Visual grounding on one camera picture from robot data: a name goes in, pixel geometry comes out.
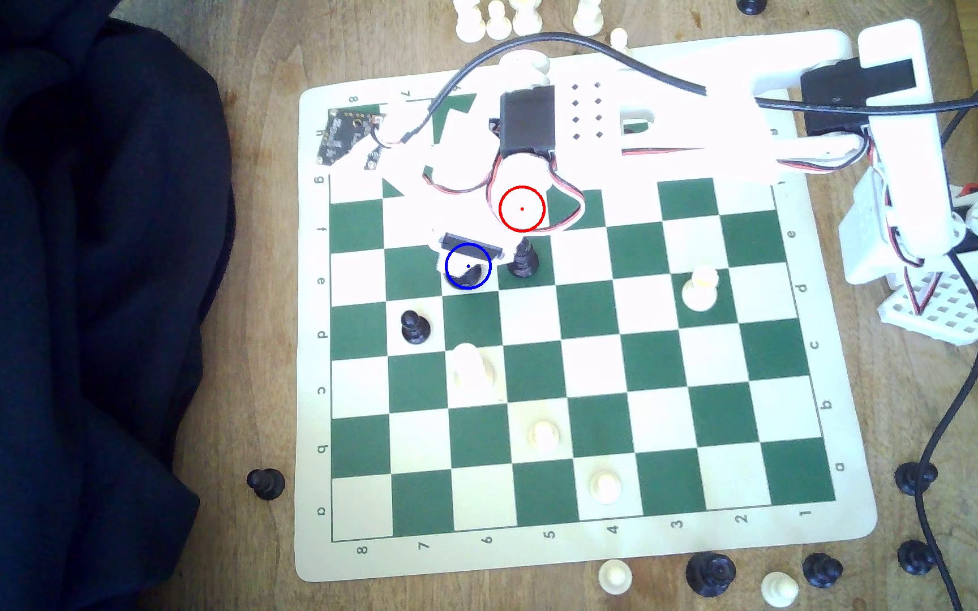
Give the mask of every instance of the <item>red circle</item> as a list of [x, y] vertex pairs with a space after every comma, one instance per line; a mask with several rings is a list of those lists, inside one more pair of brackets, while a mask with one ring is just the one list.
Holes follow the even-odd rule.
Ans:
[[[508, 221], [506, 221], [504, 219], [504, 198], [507, 198], [508, 197], [508, 193], [514, 191], [515, 189], [527, 189], [528, 191], [530, 191], [530, 192], [534, 193], [536, 196], [538, 196], [538, 201], [542, 202], [542, 215], [538, 217], [538, 222], [536, 222], [534, 224], [534, 226], [527, 227], [527, 229], [515, 229], [515, 227], [510, 226], [508, 224]], [[505, 227], [507, 227], [508, 229], [512, 229], [513, 231], [516, 231], [519, 234], [524, 234], [527, 231], [533, 231], [533, 230], [537, 229], [538, 228], [538, 225], [541, 225], [542, 224], [542, 221], [544, 221], [546, 219], [546, 199], [542, 198], [542, 193], [538, 192], [537, 189], [528, 187], [526, 185], [516, 185], [516, 186], [510, 188], [509, 190], [504, 191], [504, 195], [500, 196], [500, 205], [498, 205], [496, 207], [496, 210], [500, 212], [500, 222], [503, 223]]]

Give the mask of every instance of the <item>chess board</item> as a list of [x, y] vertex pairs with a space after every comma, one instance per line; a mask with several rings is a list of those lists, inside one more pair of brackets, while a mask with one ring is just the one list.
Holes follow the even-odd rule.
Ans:
[[[649, 62], [659, 52], [637, 50]], [[584, 61], [553, 60], [554, 70]], [[578, 180], [587, 212], [531, 239], [534, 276], [495, 266], [461, 290], [437, 272], [420, 229], [422, 203], [435, 197], [421, 160], [385, 150], [365, 170], [368, 143], [333, 166], [316, 163], [330, 109], [424, 111], [448, 76], [332, 85], [301, 99], [301, 578], [868, 534], [875, 501], [805, 179], [683, 177], [645, 161], [651, 170], [628, 184]], [[456, 113], [489, 118], [476, 117], [479, 96], [499, 96], [488, 83], [476, 71], [418, 138], [437, 145]], [[795, 132], [789, 115], [768, 118]], [[575, 205], [555, 188], [546, 199], [548, 223]], [[720, 279], [706, 312], [680, 298], [699, 264]], [[424, 343], [403, 340], [405, 310], [428, 319]], [[462, 342], [496, 372], [488, 395], [456, 388], [450, 351]], [[556, 449], [530, 443], [538, 421], [559, 429]], [[621, 482], [610, 505], [590, 493], [604, 471]]]

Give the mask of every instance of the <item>black pawn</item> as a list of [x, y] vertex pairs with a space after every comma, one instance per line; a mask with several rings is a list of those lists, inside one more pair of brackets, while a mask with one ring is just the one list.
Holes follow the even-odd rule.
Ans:
[[695, 553], [686, 564], [686, 582], [704, 598], [715, 598], [735, 580], [735, 563], [721, 553]]
[[[893, 473], [893, 480], [896, 481], [896, 487], [900, 488], [900, 492], [907, 494], [910, 497], [915, 496], [915, 476], [919, 470], [919, 463], [917, 462], [905, 462], [896, 468]], [[927, 492], [927, 488], [930, 484], [938, 479], [938, 467], [931, 463], [927, 463], [927, 466], [923, 469], [923, 492]]]
[[802, 561], [802, 575], [807, 578], [808, 584], [815, 588], [833, 587], [842, 574], [843, 564], [821, 551], [811, 553]]
[[896, 560], [900, 562], [901, 569], [912, 575], [926, 575], [934, 568], [934, 554], [930, 546], [917, 539], [904, 541], [896, 549]]
[[431, 327], [425, 316], [406, 310], [402, 313], [402, 339], [410, 343], [424, 343], [428, 339]]
[[285, 490], [285, 477], [277, 468], [256, 468], [248, 474], [248, 486], [264, 501], [272, 501]]

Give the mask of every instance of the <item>blue circle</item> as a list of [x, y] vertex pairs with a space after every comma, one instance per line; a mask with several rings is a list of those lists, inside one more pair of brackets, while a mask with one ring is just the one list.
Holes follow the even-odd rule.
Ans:
[[[486, 270], [486, 277], [483, 277], [482, 281], [474, 286], [459, 286], [457, 283], [455, 283], [455, 280], [452, 279], [451, 274], [448, 272], [448, 262], [451, 261], [451, 256], [455, 253], [455, 250], [463, 246], [473, 246], [474, 248], [482, 251], [482, 253], [484, 253], [484, 255], [486, 256], [486, 265], [489, 266], [488, 270]], [[448, 251], [448, 255], [443, 258], [443, 275], [448, 279], [448, 282], [451, 283], [451, 286], [457, 289], [474, 290], [475, 288], [478, 288], [479, 286], [486, 284], [486, 281], [488, 281], [490, 274], [492, 274], [492, 258], [489, 257], [489, 251], [483, 249], [481, 246], [479, 246], [476, 243], [472, 243], [472, 242], [457, 243], [455, 244], [454, 248]]]

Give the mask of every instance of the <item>dark fabric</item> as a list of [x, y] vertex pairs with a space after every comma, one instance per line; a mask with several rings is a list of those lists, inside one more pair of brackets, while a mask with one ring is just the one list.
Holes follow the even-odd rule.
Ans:
[[0, 1], [0, 610], [132, 607], [233, 238], [213, 79], [114, 0]]

